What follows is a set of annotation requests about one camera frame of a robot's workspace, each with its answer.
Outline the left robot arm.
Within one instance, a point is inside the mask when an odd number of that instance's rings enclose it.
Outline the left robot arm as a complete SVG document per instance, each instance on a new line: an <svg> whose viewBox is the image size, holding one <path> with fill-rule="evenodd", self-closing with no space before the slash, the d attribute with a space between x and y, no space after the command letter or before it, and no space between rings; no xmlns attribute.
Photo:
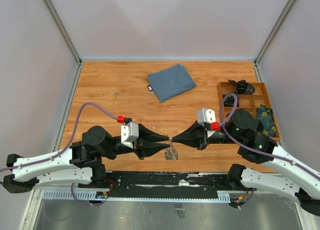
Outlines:
<svg viewBox="0 0 320 230"><path fill-rule="evenodd" d="M121 134L112 136L103 127L94 126L82 134L81 141L36 157L10 154L6 165L11 171L2 186L10 193L25 193L48 186L73 185L80 188L110 188L103 158L134 153L138 159L153 156L169 147L168 136L157 134L142 124L121 126Z"/></svg>

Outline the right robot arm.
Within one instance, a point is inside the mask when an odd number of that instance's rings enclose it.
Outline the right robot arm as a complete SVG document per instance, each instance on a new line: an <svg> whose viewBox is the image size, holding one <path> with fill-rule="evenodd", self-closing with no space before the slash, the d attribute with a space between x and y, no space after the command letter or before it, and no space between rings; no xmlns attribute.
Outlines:
<svg viewBox="0 0 320 230"><path fill-rule="evenodd" d="M282 176L271 176L249 167L233 164L226 183L233 190L265 190L289 198L300 207L320 214L320 173L285 151L276 141L258 131L260 122L245 109L232 110L221 123L215 122L211 109L202 108L197 120L173 142L205 149L210 144L239 146L238 154L245 160L269 167Z"/></svg>

